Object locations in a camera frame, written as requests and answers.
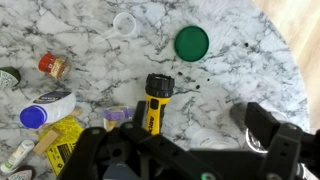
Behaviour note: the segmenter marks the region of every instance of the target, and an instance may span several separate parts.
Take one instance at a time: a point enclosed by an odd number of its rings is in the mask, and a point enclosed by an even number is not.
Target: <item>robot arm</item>
[[[245,124],[268,149],[265,156],[245,150],[184,151],[142,128],[144,110],[145,103],[139,102],[133,122],[110,133],[100,127],[84,130],[57,179],[101,180],[115,162],[126,162],[143,180],[293,180],[299,179],[298,163],[319,177],[320,133],[313,136],[293,124],[280,124],[257,103],[248,104]]]

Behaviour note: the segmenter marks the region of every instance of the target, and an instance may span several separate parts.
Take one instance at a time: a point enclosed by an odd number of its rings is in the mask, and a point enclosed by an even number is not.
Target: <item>white bottle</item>
[[[21,123],[32,129],[43,124],[51,124],[69,115],[76,106],[76,96],[72,92],[55,91],[32,100],[29,107],[20,113]]]
[[[27,156],[27,154],[33,149],[34,142],[30,140],[24,140],[19,145],[17,150],[12,153],[8,160],[1,164],[0,170],[3,174],[12,173],[17,169],[17,166]]]

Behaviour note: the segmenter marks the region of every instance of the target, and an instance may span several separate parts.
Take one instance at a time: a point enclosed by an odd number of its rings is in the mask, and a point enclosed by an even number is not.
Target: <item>yellow label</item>
[[[61,59],[61,58],[56,58],[56,61],[53,64],[53,67],[51,69],[50,75],[53,76],[56,79],[60,78],[60,73],[62,68],[64,68],[64,62],[65,60]]]
[[[61,135],[48,147],[46,155],[54,173],[58,176],[69,160],[83,128],[72,116],[67,116],[42,132],[39,139],[43,138],[52,128],[58,129]]]

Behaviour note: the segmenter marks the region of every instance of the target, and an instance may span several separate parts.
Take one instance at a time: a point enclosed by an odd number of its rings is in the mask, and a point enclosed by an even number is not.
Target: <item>spice jar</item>
[[[45,54],[39,62],[38,68],[58,80],[64,80],[71,70],[70,64],[60,57],[50,53]]]

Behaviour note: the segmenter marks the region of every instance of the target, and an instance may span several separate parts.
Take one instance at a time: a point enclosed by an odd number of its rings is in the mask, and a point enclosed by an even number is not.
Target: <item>yellow package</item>
[[[39,139],[41,140],[52,128],[58,129],[61,135],[48,147],[46,156],[54,173],[58,176],[69,160],[83,128],[72,116],[67,116],[39,134]]]

